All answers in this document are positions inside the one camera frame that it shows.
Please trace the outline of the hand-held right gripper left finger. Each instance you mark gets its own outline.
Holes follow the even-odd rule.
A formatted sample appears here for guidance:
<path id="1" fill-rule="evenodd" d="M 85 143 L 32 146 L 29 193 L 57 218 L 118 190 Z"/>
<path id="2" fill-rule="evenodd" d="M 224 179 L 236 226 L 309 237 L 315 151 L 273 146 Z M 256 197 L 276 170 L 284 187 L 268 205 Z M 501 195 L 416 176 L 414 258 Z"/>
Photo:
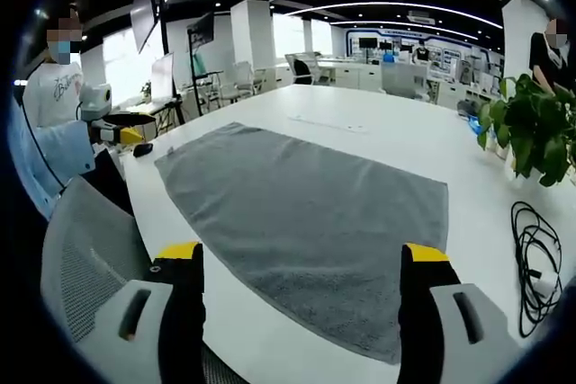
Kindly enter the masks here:
<path id="1" fill-rule="evenodd" d="M 91 363 L 107 383 L 204 383 L 203 245 L 168 246 L 98 309 Z"/>

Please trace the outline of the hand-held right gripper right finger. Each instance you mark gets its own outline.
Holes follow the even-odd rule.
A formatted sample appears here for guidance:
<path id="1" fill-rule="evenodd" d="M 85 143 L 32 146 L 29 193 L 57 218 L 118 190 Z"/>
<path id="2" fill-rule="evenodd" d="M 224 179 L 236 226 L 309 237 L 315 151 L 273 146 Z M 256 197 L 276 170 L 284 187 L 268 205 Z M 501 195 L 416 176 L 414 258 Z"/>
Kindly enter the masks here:
<path id="1" fill-rule="evenodd" d="M 518 358 L 506 315 L 447 255 L 401 249 L 399 383 L 494 383 Z"/>

